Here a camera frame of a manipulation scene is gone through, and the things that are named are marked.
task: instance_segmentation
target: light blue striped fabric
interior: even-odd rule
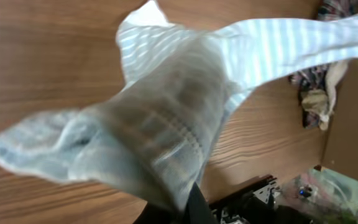
[[[156,15],[150,23],[149,15]],[[155,1],[133,12],[117,33],[127,84],[152,72],[197,35],[197,30],[169,24]],[[333,22],[250,19],[202,35],[220,53],[227,77],[241,87],[226,105],[232,112],[265,82],[315,65],[358,58],[358,15]]]
[[[206,32],[170,24],[149,1],[116,39],[125,88],[3,131],[0,166],[59,183],[97,180],[180,212],[229,115],[265,82],[358,58],[358,16],[253,19]]]

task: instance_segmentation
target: wood grain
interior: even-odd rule
[[[256,17],[313,17],[319,0],[161,0],[173,22],[217,29]],[[0,131],[36,111],[108,99],[124,82],[117,26],[140,0],[0,0]],[[227,124],[206,169],[209,200],[319,163],[324,138],[305,131],[286,80],[259,88]],[[132,223],[145,202],[97,183],[56,185],[0,169],[0,223]]]

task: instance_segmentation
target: garment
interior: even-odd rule
[[[358,16],[252,19],[214,32],[169,23],[155,1],[117,32],[127,85],[82,110],[0,133],[0,166],[55,182],[97,180],[182,212],[228,117],[259,85],[358,58]]]
[[[334,21],[352,16],[356,13],[357,4],[358,0],[324,0],[318,10],[317,20]],[[314,94],[308,94],[310,91],[319,90],[328,96],[327,98],[320,97],[320,101],[312,100],[316,102],[313,107],[318,107],[319,113],[303,106],[303,127],[310,129],[319,126],[322,130],[328,129],[329,117],[333,114],[336,102],[335,87],[346,73],[348,62],[348,60],[343,60],[334,63],[333,66],[318,65],[290,75],[290,82],[299,88],[299,99],[302,106],[305,105],[304,101],[311,101],[304,96],[314,96]],[[330,78],[326,76],[329,69]]]

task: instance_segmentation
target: wooden table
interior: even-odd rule
[[[256,17],[314,17],[319,0],[161,0],[173,22],[217,29]],[[0,131],[36,111],[83,107],[123,86],[114,36],[139,0],[0,0]],[[318,164],[324,136],[301,127],[285,79],[259,88],[224,130],[203,181],[216,200]],[[132,223],[145,202],[97,183],[56,185],[0,169],[0,223]]]

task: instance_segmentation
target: fabric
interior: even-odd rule
[[[116,40],[125,88],[3,131],[0,166],[60,183],[97,180],[182,212],[229,115],[265,82],[358,58],[358,15],[252,19],[206,32],[170,24],[149,1]]]
[[[324,0],[321,4],[317,20],[319,21],[334,21],[345,17],[352,16],[356,13],[358,0]],[[299,97],[301,104],[305,99],[303,96],[308,96],[309,91],[329,89],[329,100],[325,101],[323,107],[328,107],[328,110],[322,110],[320,114],[314,113],[303,107],[303,127],[310,129],[319,126],[322,130],[328,129],[329,117],[333,114],[333,109],[336,103],[336,85],[344,76],[347,70],[348,60],[338,62],[339,66],[319,65],[308,68],[299,72],[295,72],[290,76],[290,82],[299,88]],[[326,80],[326,74],[330,69],[331,78]]]

